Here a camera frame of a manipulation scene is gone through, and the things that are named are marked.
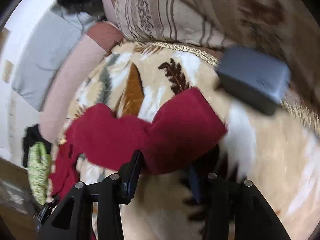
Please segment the dark red knit sweater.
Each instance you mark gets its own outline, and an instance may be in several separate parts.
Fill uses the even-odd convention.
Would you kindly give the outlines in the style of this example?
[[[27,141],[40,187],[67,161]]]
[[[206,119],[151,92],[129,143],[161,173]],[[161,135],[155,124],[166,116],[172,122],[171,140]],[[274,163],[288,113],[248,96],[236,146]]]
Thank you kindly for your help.
[[[52,195],[63,198],[79,181],[76,162],[81,154],[90,163],[117,171],[140,150],[145,173],[166,174],[206,154],[226,132],[224,123],[196,87],[163,104],[152,122],[132,115],[118,118],[99,103],[67,129],[66,142],[59,147],[55,172],[50,176]]]

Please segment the green white patterned cloth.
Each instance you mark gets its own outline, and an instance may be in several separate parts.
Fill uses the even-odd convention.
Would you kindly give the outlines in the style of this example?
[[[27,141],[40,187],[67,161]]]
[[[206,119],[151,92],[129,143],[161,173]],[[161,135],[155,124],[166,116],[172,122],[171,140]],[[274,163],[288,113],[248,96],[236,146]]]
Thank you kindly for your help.
[[[28,180],[33,197],[40,205],[44,205],[47,199],[51,165],[51,155],[47,153],[43,142],[38,141],[29,147]]]

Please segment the cream floral fleece blanket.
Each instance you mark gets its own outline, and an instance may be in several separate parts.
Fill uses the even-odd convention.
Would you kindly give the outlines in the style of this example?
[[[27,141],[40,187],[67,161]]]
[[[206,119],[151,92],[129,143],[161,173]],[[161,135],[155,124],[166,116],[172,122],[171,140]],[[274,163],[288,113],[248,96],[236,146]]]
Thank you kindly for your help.
[[[227,124],[228,133],[219,143],[218,161],[213,167],[232,172],[235,178],[248,176],[266,197],[291,239],[316,239],[319,226],[319,139],[285,110],[263,116],[218,90],[216,74],[220,51],[168,43],[122,40],[114,46],[87,77],[81,77],[71,93],[65,122],[57,140],[66,143],[66,131],[73,120],[97,103],[104,103],[117,116],[132,115],[151,122],[160,107],[182,88],[199,87],[210,105]],[[159,69],[169,63],[178,80]],[[84,153],[74,157],[55,156],[54,192],[62,193],[67,183],[83,179],[96,183],[114,172],[102,165],[102,157],[89,161]],[[183,203],[191,197],[178,183],[182,172],[142,175],[142,185],[132,205],[121,207],[125,239],[200,239],[204,221],[200,207]]]

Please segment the black garment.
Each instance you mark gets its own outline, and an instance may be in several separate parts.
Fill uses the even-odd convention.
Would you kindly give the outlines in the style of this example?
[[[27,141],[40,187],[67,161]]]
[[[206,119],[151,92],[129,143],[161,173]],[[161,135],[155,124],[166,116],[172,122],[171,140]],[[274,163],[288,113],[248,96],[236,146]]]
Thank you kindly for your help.
[[[25,136],[22,139],[22,147],[23,147],[23,159],[22,165],[23,167],[27,167],[28,164],[28,157],[29,157],[29,147],[33,146],[36,142],[44,143],[46,148],[46,153],[50,154],[52,149],[52,144],[45,139],[43,139],[42,135],[39,132],[39,125],[36,124],[31,127],[27,127],[25,129]]]

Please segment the dark blue-grey box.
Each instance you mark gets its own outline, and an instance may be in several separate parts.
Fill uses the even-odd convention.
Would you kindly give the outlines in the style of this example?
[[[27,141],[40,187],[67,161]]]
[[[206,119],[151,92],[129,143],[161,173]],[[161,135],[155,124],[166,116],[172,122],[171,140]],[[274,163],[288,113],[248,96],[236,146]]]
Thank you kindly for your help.
[[[226,92],[265,115],[274,115],[291,78],[285,62],[243,46],[226,49],[216,72]]]

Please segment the pink quilted bedsheet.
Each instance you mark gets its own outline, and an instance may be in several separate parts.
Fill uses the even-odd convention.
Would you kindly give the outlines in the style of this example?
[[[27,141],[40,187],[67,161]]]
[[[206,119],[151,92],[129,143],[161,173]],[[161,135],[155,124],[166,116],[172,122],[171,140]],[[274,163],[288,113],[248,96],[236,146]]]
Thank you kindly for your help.
[[[108,21],[95,23],[82,35],[63,61],[48,91],[39,120],[43,139],[55,142],[77,89],[123,38],[120,30]]]

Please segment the grey pillow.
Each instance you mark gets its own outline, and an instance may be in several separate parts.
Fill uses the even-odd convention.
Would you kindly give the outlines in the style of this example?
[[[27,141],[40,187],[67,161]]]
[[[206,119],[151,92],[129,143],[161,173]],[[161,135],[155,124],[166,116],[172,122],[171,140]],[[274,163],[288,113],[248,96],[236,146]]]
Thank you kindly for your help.
[[[69,14],[58,5],[47,10],[24,48],[12,82],[13,91],[40,111],[61,64],[96,21],[86,12]]]

